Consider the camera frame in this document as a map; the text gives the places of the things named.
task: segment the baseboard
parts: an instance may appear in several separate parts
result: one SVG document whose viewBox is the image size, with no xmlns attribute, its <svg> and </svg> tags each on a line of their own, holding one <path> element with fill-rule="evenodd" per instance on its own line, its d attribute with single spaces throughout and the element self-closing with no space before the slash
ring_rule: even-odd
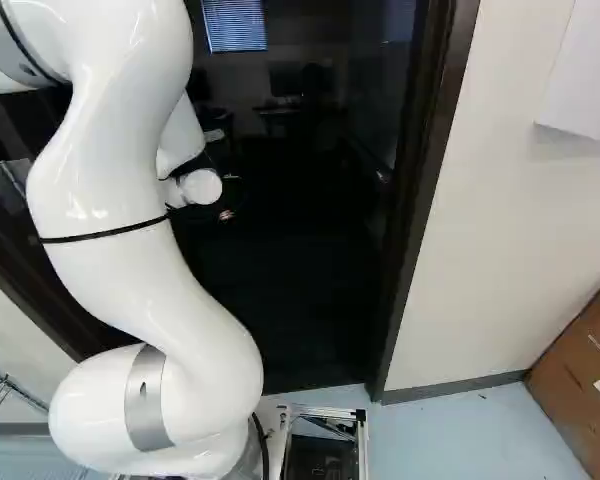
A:
<svg viewBox="0 0 600 480">
<path fill-rule="evenodd" d="M 529 370 L 516 370 L 514 372 L 505 372 L 497 375 L 488 375 L 486 377 L 470 378 L 468 380 L 460 380 L 457 382 L 439 383 L 436 385 L 404 388 L 401 390 L 388 390 L 382 394 L 381 402 L 383 405 L 392 405 L 394 403 L 422 400 L 423 398 L 440 397 L 442 395 L 468 392 L 470 390 L 498 387 L 508 383 L 520 382 L 527 376 L 528 373 Z"/>
<path fill-rule="evenodd" d="M 48 437 L 49 425 L 46 423 L 0 423 L 0 436 Z"/>
</svg>

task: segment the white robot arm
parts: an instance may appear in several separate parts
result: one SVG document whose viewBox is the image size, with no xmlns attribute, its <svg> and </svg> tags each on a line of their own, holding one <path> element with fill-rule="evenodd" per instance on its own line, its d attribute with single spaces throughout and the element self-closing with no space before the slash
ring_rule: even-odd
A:
<svg viewBox="0 0 600 480">
<path fill-rule="evenodd" d="M 158 177 L 204 149 L 181 0 L 0 0 L 0 93 L 70 81 L 27 201 L 76 300 L 146 342 L 81 363 L 49 424 L 91 468 L 222 478 L 262 392 L 258 349 L 184 263 Z"/>
</svg>

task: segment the white wall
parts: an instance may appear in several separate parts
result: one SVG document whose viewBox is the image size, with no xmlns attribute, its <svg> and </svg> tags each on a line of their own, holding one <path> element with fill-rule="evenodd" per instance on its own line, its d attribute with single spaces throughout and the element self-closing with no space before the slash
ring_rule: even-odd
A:
<svg viewBox="0 0 600 480">
<path fill-rule="evenodd" d="M 600 285 L 600 143 L 533 125 L 572 6 L 481 1 L 386 390 L 528 368 Z"/>
<path fill-rule="evenodd" d="M 75 362 L 0 290 L 0 371 L 48 402 Z"/>
</svg>

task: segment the brown cardboard box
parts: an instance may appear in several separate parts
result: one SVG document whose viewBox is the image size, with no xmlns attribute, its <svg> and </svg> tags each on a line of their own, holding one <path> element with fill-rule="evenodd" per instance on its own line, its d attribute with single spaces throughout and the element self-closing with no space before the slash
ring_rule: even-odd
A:
<svg viewBox="0 0 600 480">
<path fill-rule="evenodd" d="M 600 480 L 600 291 L 534 366 L 527 388 Z"/>
</svg>

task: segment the light blue floor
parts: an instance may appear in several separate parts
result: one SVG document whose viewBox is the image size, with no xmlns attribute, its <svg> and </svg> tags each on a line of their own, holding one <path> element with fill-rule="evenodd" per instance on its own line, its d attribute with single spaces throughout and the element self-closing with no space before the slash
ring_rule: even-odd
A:
<svg viewBox="0 0 600 480">
<path fill-rule="evenodd" d="M 367 408 L 371 480 L 589 480 L 521 383 L 386 407 L 361 385 L 280 397 Z"/>
</svg>

